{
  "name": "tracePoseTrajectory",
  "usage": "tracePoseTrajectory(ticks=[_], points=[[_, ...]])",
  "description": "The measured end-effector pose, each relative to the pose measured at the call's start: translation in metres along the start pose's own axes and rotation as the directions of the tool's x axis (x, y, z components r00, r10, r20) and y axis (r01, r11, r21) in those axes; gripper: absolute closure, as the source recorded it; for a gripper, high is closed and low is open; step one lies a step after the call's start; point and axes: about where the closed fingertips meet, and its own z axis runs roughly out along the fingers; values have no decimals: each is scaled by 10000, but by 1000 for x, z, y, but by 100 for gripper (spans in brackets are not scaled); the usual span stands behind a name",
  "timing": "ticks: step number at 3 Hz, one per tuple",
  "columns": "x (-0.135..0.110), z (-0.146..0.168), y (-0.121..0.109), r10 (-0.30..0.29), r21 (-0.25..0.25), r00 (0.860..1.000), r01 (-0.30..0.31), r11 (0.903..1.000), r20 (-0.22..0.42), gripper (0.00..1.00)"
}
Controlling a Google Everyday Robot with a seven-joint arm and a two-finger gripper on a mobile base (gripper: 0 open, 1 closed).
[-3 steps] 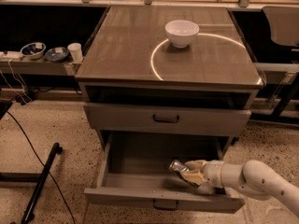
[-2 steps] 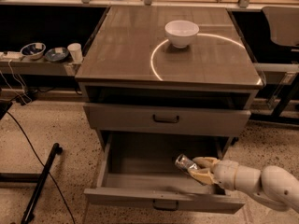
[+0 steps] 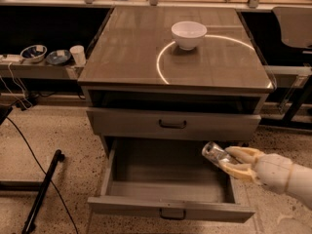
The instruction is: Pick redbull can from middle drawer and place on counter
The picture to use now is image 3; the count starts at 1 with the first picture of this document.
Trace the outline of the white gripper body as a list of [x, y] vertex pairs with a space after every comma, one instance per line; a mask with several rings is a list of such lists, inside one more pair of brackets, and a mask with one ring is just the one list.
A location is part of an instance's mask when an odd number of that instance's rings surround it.
[[278, 154], [265, 154], [258, 158], [254, 165], [261, 185], [272, 192], [286, 192], [293, 161]]

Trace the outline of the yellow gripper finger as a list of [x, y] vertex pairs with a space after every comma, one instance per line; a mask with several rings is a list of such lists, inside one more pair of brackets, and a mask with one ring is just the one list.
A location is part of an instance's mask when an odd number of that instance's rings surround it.
[[220, 168], [233, 176], [234, 178], [240, 179], [245, 182], [253, 182], [257, 185], [261, 185], [261, 181], [257, 176], [257, 172], [254, 170], [251, 164], [231, 164], [228, 162], [219, 162]]
[[245, 164], [255, 164], [264, 155], [263, 152], [256, 148], [242, 146], [229, 146], [225, 148], [225, 151]]

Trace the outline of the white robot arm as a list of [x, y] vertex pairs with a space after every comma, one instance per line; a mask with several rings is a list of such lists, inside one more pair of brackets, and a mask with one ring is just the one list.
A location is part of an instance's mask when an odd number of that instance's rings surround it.
[[287, 194], [312, 209], [312, 169], [276, 153], [229, 146], [225, 149], [240, 164], [219, 161], [221, 169], [242, 181], [254, 182], [277, 194]]

